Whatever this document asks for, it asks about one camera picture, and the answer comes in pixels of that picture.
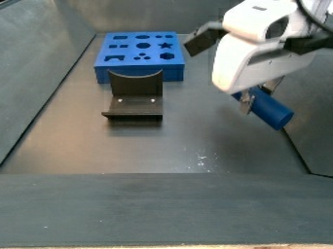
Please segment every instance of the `blue cylinder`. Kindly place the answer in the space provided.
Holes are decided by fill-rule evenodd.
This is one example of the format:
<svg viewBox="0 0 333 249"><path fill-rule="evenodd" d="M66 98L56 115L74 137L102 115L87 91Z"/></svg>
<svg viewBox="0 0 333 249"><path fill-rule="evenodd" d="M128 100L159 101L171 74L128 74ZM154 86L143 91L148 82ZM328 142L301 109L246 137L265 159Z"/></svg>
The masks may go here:
<svg viewBox="0 0 333 249"><path fill-rule="evenodd" d="M251 88L250 95L255 97L253 113L276 129L280 130L293 119L294 112L270 97L259 88ZM233 97L239 101L242 93Z"/></svg>

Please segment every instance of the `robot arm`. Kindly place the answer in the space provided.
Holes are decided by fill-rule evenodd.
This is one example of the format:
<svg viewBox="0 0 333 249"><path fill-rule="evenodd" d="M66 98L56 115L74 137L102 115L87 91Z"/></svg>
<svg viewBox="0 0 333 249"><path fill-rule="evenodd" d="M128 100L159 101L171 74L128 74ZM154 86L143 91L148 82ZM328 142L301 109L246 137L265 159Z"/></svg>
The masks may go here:
<svg viewBox="0 0 333 249"><path fill-rule="evenodd" d="M333 48L330 30L318 27L332 9L332 0L245 0L226 12L222 21L209 22L189 35L185 47L195 55L221 38L214 85L253 105L257 100L249 91L254 86L308 67L316 50ZM277 129L286 124L277 123Z"/></svg>

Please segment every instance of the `star-shaped hole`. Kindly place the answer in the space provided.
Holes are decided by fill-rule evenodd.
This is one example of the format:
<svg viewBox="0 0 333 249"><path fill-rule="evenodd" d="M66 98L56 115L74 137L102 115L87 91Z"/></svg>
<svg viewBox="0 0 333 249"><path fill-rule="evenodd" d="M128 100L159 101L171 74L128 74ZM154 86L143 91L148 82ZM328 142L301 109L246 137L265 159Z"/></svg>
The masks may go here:
<svg viewBox="0 0 333 249"><path fill-rule="evenodd" d="M163 43L163 44L159 44L159 46L162 46L162 49L170 49L171 43Z"/></svg>

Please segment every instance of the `gray metal floor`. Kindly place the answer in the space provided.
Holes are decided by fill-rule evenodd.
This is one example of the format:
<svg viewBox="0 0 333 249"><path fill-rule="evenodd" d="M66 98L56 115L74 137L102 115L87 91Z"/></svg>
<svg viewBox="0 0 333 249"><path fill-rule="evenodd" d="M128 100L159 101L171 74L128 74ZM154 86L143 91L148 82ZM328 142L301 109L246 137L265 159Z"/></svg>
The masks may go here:
<svg viewBox="0 0 333 249"><path fill-rule="evenodd" d="M211 85L214 49L194 58L183 52L185 82L165 83L162 125L112 125L100 115L111 88L98 85L94 72L102 42L99 36L4 161L3 174L305 173L281 132L243 116Z"/></svg>

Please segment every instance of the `black stand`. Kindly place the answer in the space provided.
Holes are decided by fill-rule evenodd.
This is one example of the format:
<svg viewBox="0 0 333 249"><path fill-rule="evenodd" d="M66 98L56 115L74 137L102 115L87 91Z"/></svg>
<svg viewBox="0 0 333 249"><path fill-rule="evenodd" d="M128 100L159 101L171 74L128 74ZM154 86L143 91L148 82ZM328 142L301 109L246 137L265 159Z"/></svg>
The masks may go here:
<svg viewBox="0 0 333 249"><path fill-rule="evenodd" d="M127 77L108 71L114 98L110 120L161 121L163 119L163 70L143 77Z"/></svg>

